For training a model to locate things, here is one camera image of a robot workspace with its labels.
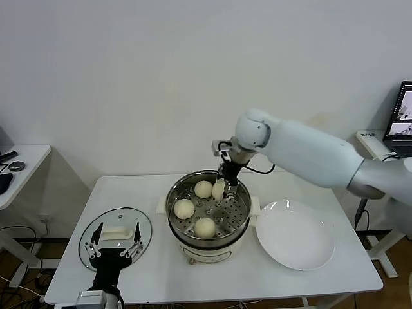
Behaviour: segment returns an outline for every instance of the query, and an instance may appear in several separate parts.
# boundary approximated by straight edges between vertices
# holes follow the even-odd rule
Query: table leg
[[[330,309],[337,304],[339,304],[341,301],[345,300],[349,296],[353,294],[341,294],[341,295],[331,295],[331,296],[325,296],[325,298],[321,301],[319,301],[316,304],[316,308],[318,309]]]
[[[375,236],[368,236],[366,238],[372,246],[372,248],[368,251],[369,257],[372,261],[379,261],[385,271],[385,274],[389,278],[396,278],[398,277],[398,274],[385,252],[400,241],[404,236],[405,234],[394,229],[381,241],[378,241]]]
[[[36,253],[40,250],[41,243],[35,243],[30,251],[2,230],[0,230],[0,247],[3,247],[23,262],[16,270],[12,280],[10,280],[9,286],[11,288],[17,288],[20,285],[28,268],[56,269],[59,265],[60,259],[42,259],[40,261]]]
[[[39,258],[2,230],[0,230],[0,246],[28,265],[34,266],[39,262]]]

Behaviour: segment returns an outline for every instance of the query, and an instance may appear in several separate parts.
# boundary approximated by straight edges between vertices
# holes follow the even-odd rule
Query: floor
[[[63,255],[66,244],[64,243],[45,243],[40,252],[39,257],[41,258],[60,258]],[[395,279],[388,279],[380,265],[376,262],[375,266],[379,271],[379,274],[384,282],[384,288],[380,291],[357,294],[356,302],[357,309],[412,309],[412,302],[409,295],[409,275],[412,272],[412,241],[404,238],[399,241],[395,246],[393,246],[389,252],[388,256],[393,262],[395,268],[398,272],[398,277]],[[8,252],[3,251],[0,253],[0,276],[10,279],[14,270],[19,265],[19,261],[13,257]],[[37,270],[29,270],[26,274],[24,282],[27,282],[24,286],[31,288],[36,292],[40,292],[36,289],[34,281],[32,279],[37,276]],[[41,277],[42,281],[49,281],[51,276],[47,274]],[[5,281],[0,281],[0,291],[6,293],[16,292],[16,289],[5,289],[7,283]],[[21,295],[22,300],[30,299],[34,295],[26,290],[18,289],[17,293]],[[4,297],[0,298],[0,308],[1,309],[26,309],[27,307],[15,306],[21,301],[19,296],[13,294],[4,294]],[[310,305],[315,305],[319,298],[309,298]],[[225,302],[225,303],[185,303],[185,304],[174,304],[174,305],[154,305],[154,306],[142,306],[144,309],[229,309],[236,308],[238,304],[236,302]],[[267,308],[288,308],[302,306],[300,299],[277,299],[277,300],[265,300],[259,301],[257,303],[247,304],[247,309],[267,309]],[[139,309],[141,306],[127,306],[130,309]],[[354,297],[351,296],[339,303],[335,309],[352,309],[355,308]]]

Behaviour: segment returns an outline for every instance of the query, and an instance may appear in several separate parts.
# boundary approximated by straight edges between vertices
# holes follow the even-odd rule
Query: electric steamer pot
[[[166,214],[169,226],[176,238],[188,247],[198,250],[218,250],[230,246],[245,233],[250,222],[251,198],[245,185],[239,182],[238,192],[233,199],[221,201],[199,198],[194,193],[194,186],[201,180],[214,184],[216,171],[198,171],[180,178],[170,189],[166,197]],[[174,215],[176,201],[187,198],[194,204],[192,217],[181,220]],[[201,217],[208,217],[216,224],[213,238],[198,238],[194,235],[194,224]]]

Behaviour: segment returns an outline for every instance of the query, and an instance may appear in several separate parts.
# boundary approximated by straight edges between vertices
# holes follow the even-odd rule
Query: white table
[[[323,304],[322,308],[330,308],[352,293],[382,288],[375,267],[333,192],[285,171],[264,176],[242,173],[239,178],[251,195],[259,197],[261,206],[274,200],[293,199],[321,211],[323,219],[332,224],[336,237],[335,254],[328,264],[309,272],[286,268],[265,253],[253,228],[247,230],[241,250],[230,259],[212,265],[188,264],[166,218],[156,214],[159,197],[166,195],[181,176],[99,178],[47,291],[46,302],[73,304],[79,292],[91,286],[95,273],[80,261],[79,239],[92,220],[116,207],[140,209],[153,225],[147,251],[120,274],[118,288],[126,304],[340,294]]]
[[[391,151],[382,142],[384,134],[385,131],[381,130],[358,131],[356,133],[356,138],[373,158],[383,160],[389,155],[389,153],[391,153]],[[366,236],[366,239],[372,246],[372,248],[368,251],[371,260],[379,261],[388,278],[396,278],[398,277],[398,273],[389,260],[389,257],[386,255],[386,251],[388,251],[403,237],[405,237],[405,234],[397,229],[393,229],[388,235],[382,238],[381,241],[378,241],[375,236]]]
[[[12,204],[15,197],[19,194],[26,182],[30,179],[36,169],[48,156],[51,148],[49,145],[14,145],[0,146],[0,150],[1,153],[17,151],[17,153],[19,154],[15,158],[12,158],[3,163],[9,164],[13,161],[23,161],[26,164],[26,167],[19,172],[11,172],[8,170],[8,168],[5,168],[1,172],[1,174],[13,174],[13,180],[10,183],[9,188],[5,193],[0,195],[0,210],[3,210],[10,206],[10,204]],[[35,223],[35,219],[27,217],[26,214],[19,213],[19,215],[24,216],[30,222]],[[40,267],[40,259],[35,256],[41,247],[40,243],[35,244],[32,252],[30,252],[0,229],[0,247],[3,247],[11,254],[19,258],[21,261],[23,261],[11,280],[11,287],[16,287],[21,282],[27,268]],[[43,268],[57,268],[58,263],[58,259],[42,259]]]

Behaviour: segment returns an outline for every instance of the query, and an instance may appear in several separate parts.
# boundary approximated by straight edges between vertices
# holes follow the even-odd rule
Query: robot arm
[[[382,198],[388,194],[412,205],[412,158],[391,162],[366,160],[340,138],[256,109],[238,119],[236,134],[227,143],[230,163],[240,168],[254,154],[261,153],[273,164],[320,187],[346,187],[362,198]],[[228,162],[221,165],[220,172]],[[227,179],[227,173],[221,173],[221,177]]]

